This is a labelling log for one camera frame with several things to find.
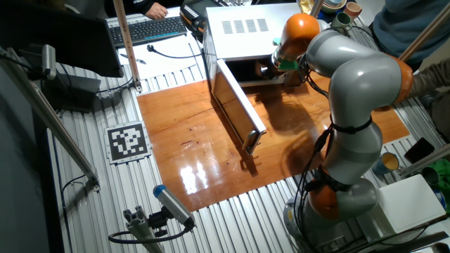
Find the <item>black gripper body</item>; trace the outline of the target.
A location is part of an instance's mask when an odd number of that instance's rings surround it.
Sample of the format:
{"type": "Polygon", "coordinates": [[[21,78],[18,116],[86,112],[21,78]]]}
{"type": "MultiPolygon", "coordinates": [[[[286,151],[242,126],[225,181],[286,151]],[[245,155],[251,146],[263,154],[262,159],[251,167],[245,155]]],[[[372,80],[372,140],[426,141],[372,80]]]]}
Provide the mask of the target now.
{"type": "Polygon", "coordinates": [[[275,66],[272,63],[269,63],[267,67],[270,77],[277,76],[277,78],[279,78],[280,76],[286,73],[285,70],[280,70],[277,66],[275,66]]]}

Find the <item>hand with dark sleeve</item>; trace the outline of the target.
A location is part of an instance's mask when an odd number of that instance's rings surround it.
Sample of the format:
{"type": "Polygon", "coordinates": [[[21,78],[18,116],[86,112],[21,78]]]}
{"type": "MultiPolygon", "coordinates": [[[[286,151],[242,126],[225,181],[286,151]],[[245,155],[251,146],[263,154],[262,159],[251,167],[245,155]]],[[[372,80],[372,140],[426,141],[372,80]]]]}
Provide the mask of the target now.
{"type": "Polygon", "coordinates": [[[146,11],[145,16],[153,20],[159,20],[165,18],[167,14],[168,10],[164,6],[162,6],[158,2],[154,2],[152,6],[146,11]]]}

